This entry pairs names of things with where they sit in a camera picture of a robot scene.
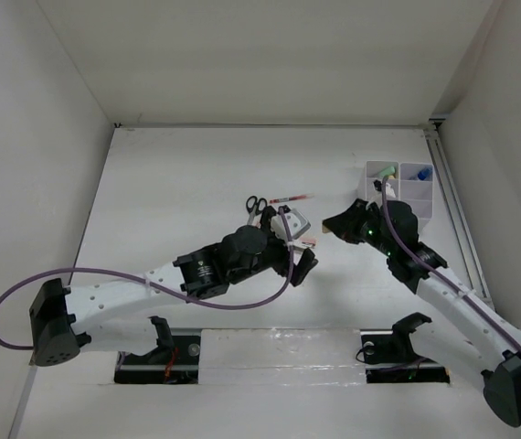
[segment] red marker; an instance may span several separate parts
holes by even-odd
[[[276,199],[270,199],[269,204],[286,203],[287,201],[295,201],[297,199],[308,199],[308,198],[313,198],[313,197],[314,197],[314,194],[303,194],[303,195],[296,195],[295,197],[276,198]]]

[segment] white table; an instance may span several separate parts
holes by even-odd
[[[431,158],[422,130],[409,128],[117,129],[78,266],[147,271],[233,232],[248,217],[250,195],[313,192],[315,198],[291,203],[312,222],[307,234],[318,240],[320,262],[303,285],[250,311],[178,302],[142,314],[163,316],[172,327],[203,328],[390,327],[415,311],[442,322],[391,276],[382,255],[321,233],[321,220],[355,199],[367,160]],[[433,219],[421,239],[465,280],[435,185]],[[103,279],[75,277],[75,284],[96,281]],[[215,300],[253,302],[281,283],[275,273],[262,273]],[[352,385],[122,386],[112,383],[114,361],[114,353],[89,353],[40,369],[18,437],[521,437],[521,429],[503,425],[458,377],[452,386],[366,385],[355,365]]]

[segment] green object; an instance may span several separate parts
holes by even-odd
[[[385,167],[382,171],[378,173],[378,178],[393,176],[395,172],[397,172],[397,169],[394,166]]]

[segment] white wall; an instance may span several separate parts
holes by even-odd
[[[493,0],[39,0],[111,120],[428,120]]]
[[[0,294],[71,265],[112,129],[34,0],[0,0]],[[3,336],[30,344],[33,287],[6,303]],[[27,353],[0,348],[0,438],[7,438]]]
[[[521,326],[520,0],[504,1],[441,138],[494,304]]]

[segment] purple hose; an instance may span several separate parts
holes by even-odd
[[[284,211],[282,208],[279,208],[279,215],[281,215],[283,225],[285,227],[285,234],[287,236],[287,242],[292,241],[291,236],[291,230],[289,229],[289,224],[287,223],[287,219],[285,218]],[[55,276],[57,274],[63,274],[63,273],[93,273],[93,274],[103,274],[106,276],[113,276],[118,277],[121,279],[125,279],[127,281],[131,282],[137,282],[138,284],[148,284],[155,290],[162,291],[163,293],[167,293],[169,295],[172,295],[173,297],[176,297],[177,299],[200,305],[205,306],[207,308],[214,308],[214,309],[222,309],[227,311],[235,311],[240,309],[253,309],[258,308],[259,306],[263,306],[266,304],[269,304],[270,302],[278,299],[287,289],[287,286],[289,286],[289,283],[291,282],[291,278],[293,275],[293,265],[294,265],[294,249],[292,245],[289,245],[289,271],[287,272],[287,278],[285,279],[285,282],[283,283],[281,289],[273,294],[270,297],[267,297],[266,299],[263,299],[259,302],[255,302],[253,304],[245,304],[245,305],[221,305],[221,304],[211,304],[209,302],[204,302],[202,300],[194,299],[192,297],[188,297],[185,294],[178,293],[177,291],[172,290],[171,288],[168,288],[166,286],[156,284],[155,282],[147,281],[143,277],[136,276],[134,274],[129,273],[123,273],[118,272],[115,270],[106,270],[103,268],[84,268],[84,267],[71,267],[71,268],[57,268],[55,270],[49,270],[43,273],[35,274],[31,277],[26,278],[25,280],[19,282],[18,284],[15,284],[11,286],[8,290],[6,290],[4,293],[0,296],[0,305],[6,300],[8,296],[10,296],[12,293],[14,293],[17,290],[20,290],[25,285],[31,284],[35,281],[38,281],[39,279],[43,279],[50,276]],[[0,346],[7,349],[13,349],[13,350],[31,350],[33,349],[32,346],[19,346],[19,345],[13,345],[11,343],[8,343],[4,341],[2,338],[0,338]]]
[[[410,258],[416,262],[418,265],[423,267],[424,269],[428,270],[429,272],[435,274],[437,277],[439,277],[442,281],[444,281],[448,286],[451,287],[451,289],[458,293],[460,292],[460,287],[456,285],[454,282],[452,282],[450,279],[448,279],[443,274],[439,273],[437,270],[435,270],[433,267],[425,263],[419,256],[417,256],[414,252],[412,252],[409,247],[400,239],[400,236],[397,234],[397,231],[395,230],[394,226],[392,225],[392,221],[390,220],[390,216],[388,214],[388,203],[387,203],[387,191],[385,188],[387,187],[387,181],[388,177],[384,177],[382,179],[382,207],[383,207],[383,213],[385,217],[385,221],[387,222],[388,230],[390,231],[390,234],[394,238],[394,240],[397,242],[399,247],[408,255]],[[490,325],[494,331],[498,333],[500,337],[502,337],[506,342],[511,345],[515,350],[521,355],[521,346],[518,344],[518,342],[510,335],[508,334],[500,325],[498,325],[489,315],[485,313],[485,311],[478,306],[467,294],[462,296],[462,300],[470,306],[481,318],[484,319],[484,321]]]

